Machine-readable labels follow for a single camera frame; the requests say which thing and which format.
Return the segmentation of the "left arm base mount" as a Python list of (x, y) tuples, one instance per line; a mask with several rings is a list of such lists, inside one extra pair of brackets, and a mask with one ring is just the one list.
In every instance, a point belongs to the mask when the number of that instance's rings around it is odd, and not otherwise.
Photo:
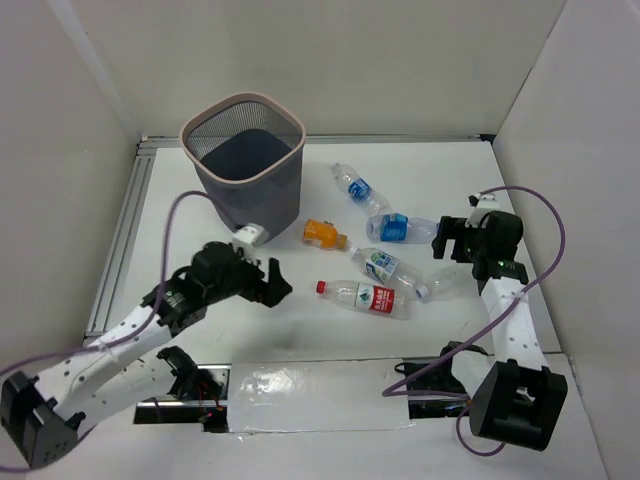
[(170, 389), (136, 405), (136, 425), (197, 424), (203, 432), (228, 432), (230, 365), (197, 365), (182, 349), (171, 346), (156, 354), (170, 372)]

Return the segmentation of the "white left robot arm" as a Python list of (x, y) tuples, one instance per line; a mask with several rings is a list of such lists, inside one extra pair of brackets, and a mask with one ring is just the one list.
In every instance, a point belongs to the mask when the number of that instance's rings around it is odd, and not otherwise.
[(16, 369), (1, 390), (1, 425), (31, 470), (70, 453), (100, 422), (150, 398), (218, 402), (224, 385), (174, 339), (209, 306), (239, 296), (268, 308), (293, 291), (277, 259), (263, 270), (243, 250), (210, 242), (113, 329), (33, 376)]

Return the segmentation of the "small orange juice bottle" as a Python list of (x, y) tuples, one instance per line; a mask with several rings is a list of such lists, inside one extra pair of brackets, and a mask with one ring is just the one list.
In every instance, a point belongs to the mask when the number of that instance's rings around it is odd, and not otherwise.
[(344, 251), (348, 237), (339, 233), (329, 222), (309, 219), (304, 226), (302, 241), (304, 244), (324, 250)]

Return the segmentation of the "red label water bottle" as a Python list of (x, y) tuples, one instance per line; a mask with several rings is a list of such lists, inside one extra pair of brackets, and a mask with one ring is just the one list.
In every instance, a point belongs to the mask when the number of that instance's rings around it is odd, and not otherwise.
[(339, 280), (318, 281), (316, 293), (323, 299), (347, 310), (407, 320), (409, 300), (395, 290), (365, 282)]

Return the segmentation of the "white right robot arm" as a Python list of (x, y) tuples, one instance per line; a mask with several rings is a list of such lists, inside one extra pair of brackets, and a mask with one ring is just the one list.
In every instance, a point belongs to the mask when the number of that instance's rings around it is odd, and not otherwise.
[(464, 387), (470, 395), (473, 435), (543, 451), (568, 386), (564, 376), (550, 370), (537, 339), (524, 291), (528, 274), (515, 259), (522, 236), (521, 219), (506, 212), (441, 218), (432, 242), (434, 257), (442, 258), (446, 245), (453, 245), (452, 260), (471, 264), (480, 298), (498, 324), (491, 331), (492, 361), (465, 348), (438, 365), (436, 379), (448, 392)]

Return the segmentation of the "green label water bottle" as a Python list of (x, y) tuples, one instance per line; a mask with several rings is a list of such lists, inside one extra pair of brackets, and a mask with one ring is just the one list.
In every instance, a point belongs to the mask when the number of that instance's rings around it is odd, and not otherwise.
[(351, 247), (349, 255), (369, 278), (412, 300), (428, 300), (431, 290), (426, 279), (411, 264), (376, 248)]

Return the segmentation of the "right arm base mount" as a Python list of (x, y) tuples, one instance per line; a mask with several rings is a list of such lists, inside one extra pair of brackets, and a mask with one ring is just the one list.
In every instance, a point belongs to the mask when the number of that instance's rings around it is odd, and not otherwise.
[(429, 391), (408, 399), (411, 420), (457, 417), (469, 401), (462, 384), (451, 373), (452, 361), (437, 367), (406, 386), (409, 392)]

